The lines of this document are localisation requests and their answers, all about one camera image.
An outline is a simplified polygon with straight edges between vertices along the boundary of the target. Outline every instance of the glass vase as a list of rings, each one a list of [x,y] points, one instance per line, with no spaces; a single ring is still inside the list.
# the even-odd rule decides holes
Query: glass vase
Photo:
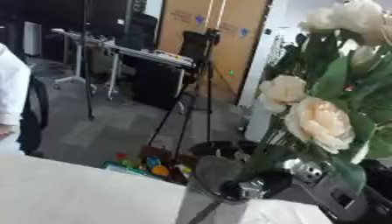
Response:
[[[176,224],[239,223],[247,201],[225,198],[220,188],[241,170],[239,164],[223,157],[203,157],[190,177]]]

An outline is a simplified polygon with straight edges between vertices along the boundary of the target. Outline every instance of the wooden door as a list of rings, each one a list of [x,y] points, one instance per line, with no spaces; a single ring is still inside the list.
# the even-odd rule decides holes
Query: wooden door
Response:
[[[231,90],[240,94],[240,85],[251,60],[268,0],[227,0],[221,19],[221,41],[214,48],[216,73]]]
[[[211,0],[166,0],[159,49],[179,53],[183,31],[204,33]]]
[[[213,97],[224,102],[234,102],[251,60],[268,1],[166,0],[159,49],[178,53],[183,42],[183,31],[204,33],[207,27],[216,28],[220,21],[221,42],[213,52],[216,68]],[[202,87],[202,95],[205,95],[204,89],[205,85]]]

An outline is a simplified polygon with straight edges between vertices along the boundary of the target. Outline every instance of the white shirt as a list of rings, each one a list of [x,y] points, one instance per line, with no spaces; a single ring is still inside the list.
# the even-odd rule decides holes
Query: white shirt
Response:
[[[0,124],[19,126],[31,69],[0,44]]]

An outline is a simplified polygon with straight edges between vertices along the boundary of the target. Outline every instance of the desk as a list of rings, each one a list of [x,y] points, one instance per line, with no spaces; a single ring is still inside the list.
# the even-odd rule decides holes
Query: desk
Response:
[[[77,43],[79,42],[78,40],[81,38],[81,35],[79,33],[75,32],[68,32],[64,31],[62,29],[52,29],[53,32],[56,32],[58,34],[63,35],[66,39],[73,39]],[[113,66],[112,66],[112,73],[110,75],[110,81],[108,85],[108,99],[112,99],[112,94],[115,91],[115,85],[116,85],[116,76],[118,75],[119,72],[119,58],[120,55],[128,55],[131,57],[139,58],[139,59],[144,59],[144,60],[151,60],[155,61],[157,63],[162,63],[166,64],[169,66],[177,67],[178,69],[181,70],[181,75],[178,79],[178,94],[182,86],[182,81],[184,79],[185,75],[185,70],[190,69],[194,67],[193,60],[187,57],[179,56],[176,54],[168,53],[168,52],[162,52],[162,51],[147,51],[147,50],[142,50],[142,51],[137,51],[133,49],[129,49],[126,47],[121,47],[116,45],[115,41],[110,40],[100,40],[97,38],[92,38],[92,37],[87,37],[86,38],[87,43],[91,44],[97,44],[98,46],[108,48],[112,51],[114,51],[114,59],[113,59]],[[77,50],[77,61],[76,61],[76,77],[80,77],[81,73],[81,45],[77,45],[78,50]],[[62,80],[57,80],[55,83],[59,84],[60,82],[65,81],[64,79]]]
[[[18,155],[0,155],[0,177],[7,224],[174,224],[185,194],[153,178]],[[252,202],[244,217],[240,224],[330,223],[314,206],[276,200]]]

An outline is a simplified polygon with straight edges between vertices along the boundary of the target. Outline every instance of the sticker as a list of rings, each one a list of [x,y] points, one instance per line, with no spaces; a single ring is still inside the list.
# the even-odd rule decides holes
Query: sticker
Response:
[[[240,37],[241,38],[245,38],[246,36],[248,36],[249,33],[250,33],[250,30],[248,30],[247,28],[240,29]]]
[[[198,15],[195,17],[196,18],[196,24],[197,25],[202,25],[204,23],[204,20],[206,19],[205,17]]]
[[[175,10],[171,14],[174,16],[174,19],[183,23],[190,24],[192,22],[192,13],[189,11]]]

